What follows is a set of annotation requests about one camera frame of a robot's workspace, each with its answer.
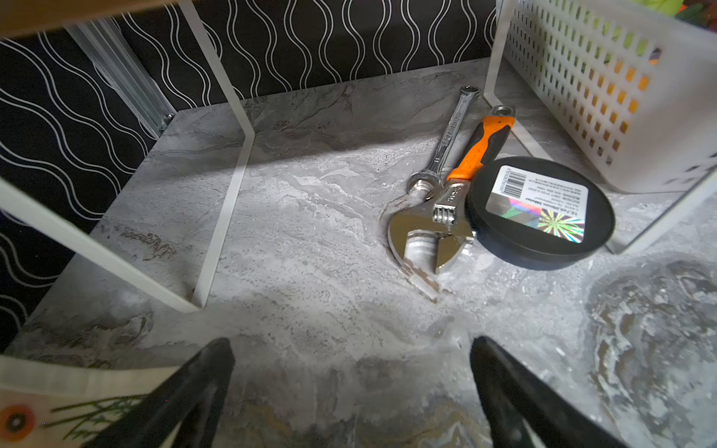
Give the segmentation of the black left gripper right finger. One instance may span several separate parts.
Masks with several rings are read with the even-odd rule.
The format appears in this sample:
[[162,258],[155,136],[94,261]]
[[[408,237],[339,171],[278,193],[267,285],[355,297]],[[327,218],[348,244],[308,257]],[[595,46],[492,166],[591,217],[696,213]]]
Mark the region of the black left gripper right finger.
[[487,336],[472,341],[470,364],[495,447],[623,447]]

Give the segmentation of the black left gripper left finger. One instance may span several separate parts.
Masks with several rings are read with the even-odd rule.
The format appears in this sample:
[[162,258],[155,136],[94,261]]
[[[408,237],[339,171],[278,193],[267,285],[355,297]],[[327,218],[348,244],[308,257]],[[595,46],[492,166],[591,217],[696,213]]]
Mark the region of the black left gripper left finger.
[[210,342],[134,409],[86,447],[210,447],[227,397],[235,356],[227,338]]

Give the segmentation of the cream canvas tote bag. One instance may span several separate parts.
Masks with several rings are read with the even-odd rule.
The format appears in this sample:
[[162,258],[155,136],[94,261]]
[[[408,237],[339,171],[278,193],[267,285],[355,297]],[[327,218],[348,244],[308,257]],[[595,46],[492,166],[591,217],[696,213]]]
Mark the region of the cream canvas tote bag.
[[1,445],[80,447],[176,371],[87,369],[2,356]]

